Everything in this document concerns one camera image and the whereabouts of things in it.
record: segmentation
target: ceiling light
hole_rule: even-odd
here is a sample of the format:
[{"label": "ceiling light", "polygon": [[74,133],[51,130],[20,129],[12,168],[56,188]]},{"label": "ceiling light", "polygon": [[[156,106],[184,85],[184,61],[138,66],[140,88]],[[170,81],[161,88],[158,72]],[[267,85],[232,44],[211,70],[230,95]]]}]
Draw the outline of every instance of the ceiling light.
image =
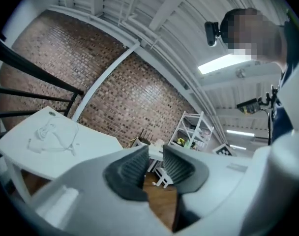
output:
[{"label": "ceiling light", "polygon": [[228,54],[218,59],[214,59],[206,64],[200,65],[198,68],[202,74],[207,74],[231,65],[236,65],[251,60],[250,55],[233,55]]},{"label": "ceiling light", "polygon": [[252,136],[254,137],[254,133],[248,133],[248,132],[240,132],[235,130],[227,130],[227,133],[235,134],[235,135],[242,135],[242,136]]},{"label": "ceiling light", "polygon": [[243,150],[247,149],[245,147],[240,147],[240,146],[236,146],[236,145],[229,145],[229,147],[231,147],[231,148],[239,148],[239,149],[243,149]]}]

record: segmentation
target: white shelving unit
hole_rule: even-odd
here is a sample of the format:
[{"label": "white shelving unit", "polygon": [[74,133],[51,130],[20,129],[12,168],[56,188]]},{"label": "white shelving unit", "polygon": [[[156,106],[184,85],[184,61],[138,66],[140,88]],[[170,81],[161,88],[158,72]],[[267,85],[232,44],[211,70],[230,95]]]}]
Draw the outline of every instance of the white shelving unit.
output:
[{"label": "white shelving unit", "polygon": [[[188,125],[195,126],[195,129],[190,129]],[[198,148],[203,149],[206,148],[213,130],[214,127],[207,122],[203,111],[200,114],[189,114],[184,111],[168,144],[180,146],[174,139],[177,138],[178,132],[181,132],[190,140],[189,148],[193,142],[196,142],[199,145]]]}]

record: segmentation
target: brick wall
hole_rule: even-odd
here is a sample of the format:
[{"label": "brick wall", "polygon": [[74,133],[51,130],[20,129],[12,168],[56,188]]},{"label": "brick wall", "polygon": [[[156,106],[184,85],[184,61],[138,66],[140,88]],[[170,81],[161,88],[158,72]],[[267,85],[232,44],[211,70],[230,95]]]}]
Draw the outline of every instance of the brick wall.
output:
[{"label": "brick wall", "polygon": [[[86,92],[102,72],[124,51],[106,33],[77,19],[45,11],[19,36],[12,47],[44,70]],[[56,97],[70,93],[4,64],[4,87]],[[69,117],[78,106],[78,96]],[[45,106],[65,108],[65,103],[1,95],[0,110],[35,110]],[[153,67],[135,53],[124,60],[102,83],[84,109],[79,123],[118,138],[125,146],[142,128],[152,141],[168,141],[188,102]],[[25,117],[4,118],[10,129]]]}]

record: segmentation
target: metal railing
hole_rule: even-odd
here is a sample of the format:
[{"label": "metal railing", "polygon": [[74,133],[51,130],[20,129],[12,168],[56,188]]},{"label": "metal railing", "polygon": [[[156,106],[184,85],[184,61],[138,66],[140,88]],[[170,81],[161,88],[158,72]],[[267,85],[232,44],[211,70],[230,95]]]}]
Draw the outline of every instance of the metal railing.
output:
[{"label": "metal railing", "polygon": [[[4,88],[0,87],[0,93],[16,95],[16,96],[23,96],[23,97],[30,97],[30,98],[37,98],[37,99],[45,99],[45,100],[53,100],[53,101],[61,101],[61,102],[68,102],[66,109],[55,109],[57,112],[64,113],[65,116],[68,115],[73,102],[75,101],[77,95],[83,95],[84,92],[75,88],[74,86],[56,78],[55,76],[51,75],[50,73],[46,72],[45,70],[41,69],[34,63],[28,61],[24,57],[18,55],[12,49],[8,48],[1,40],[0,40],[0,60],[4,63],[24,72],[27,73],[35,78],[38,78],[42,81],[48,82],[54,86],[59,88],[65,89],[73,93],[71,99],[63,99],[57,97],[51,97],[47,95],[31,93],[20,91],[11,88]],[[16,117],[16,116],[27,116],[36,113],[39,110],[26,110],[26,111],[7,111],[7,112],[0,112],[0,118],[6,117]],[[0,133],[0,138],[5,134],[5,132]]]}]

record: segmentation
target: black camera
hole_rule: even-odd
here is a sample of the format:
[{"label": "black camera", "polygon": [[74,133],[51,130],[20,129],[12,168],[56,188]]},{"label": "black camera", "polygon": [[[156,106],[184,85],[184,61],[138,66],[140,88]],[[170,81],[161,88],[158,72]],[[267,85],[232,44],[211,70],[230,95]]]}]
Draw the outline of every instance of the black camera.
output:
[{"label": "black camera", "polygon": [[218,22],[206,22],[204,27],[207,35],[208,45],[215,46],[217,39],[220,37]]}]

